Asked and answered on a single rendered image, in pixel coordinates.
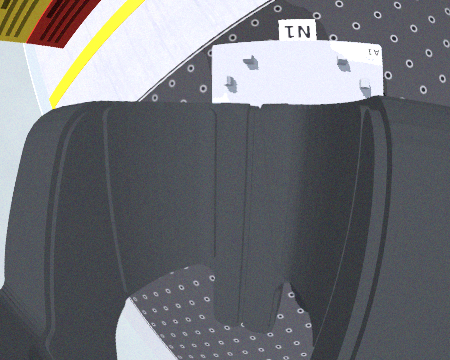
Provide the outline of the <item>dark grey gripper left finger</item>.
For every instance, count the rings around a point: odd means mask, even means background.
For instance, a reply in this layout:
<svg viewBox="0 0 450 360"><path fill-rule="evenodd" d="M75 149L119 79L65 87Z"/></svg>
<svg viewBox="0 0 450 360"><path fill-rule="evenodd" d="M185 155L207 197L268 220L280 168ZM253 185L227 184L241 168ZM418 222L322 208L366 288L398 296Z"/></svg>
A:
<svg viewBox="0 0 450 360"><path fill-rule="evenodd" d="M126 300L197 264L215 275L215 319L240 326L257 108L101 100L42 115L10 207L0 360L117 360Z"/></svg>

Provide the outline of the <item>white label with black lettering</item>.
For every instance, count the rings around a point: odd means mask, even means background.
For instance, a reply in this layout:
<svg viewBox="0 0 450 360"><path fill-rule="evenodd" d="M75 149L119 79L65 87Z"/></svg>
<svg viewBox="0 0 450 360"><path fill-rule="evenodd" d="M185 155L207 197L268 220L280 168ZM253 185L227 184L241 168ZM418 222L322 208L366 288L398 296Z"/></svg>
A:
<svg viewBox="0 0 450 360"><path fill-rule="evenodd" d="M316 40L315 20L279 20L280 40Z"/></svg>

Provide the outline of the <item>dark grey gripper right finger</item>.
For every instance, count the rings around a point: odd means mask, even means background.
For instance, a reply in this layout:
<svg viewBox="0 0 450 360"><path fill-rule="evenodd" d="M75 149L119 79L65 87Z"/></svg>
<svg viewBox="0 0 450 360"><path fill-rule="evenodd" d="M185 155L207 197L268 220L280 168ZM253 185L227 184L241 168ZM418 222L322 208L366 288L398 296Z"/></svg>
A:
<svg viewBox="0 0 450 360"><path fill-rule="evenodd" d="M310 360L450 360L450 107L375 95L255 110L243 326L284 283Z"/></svg>

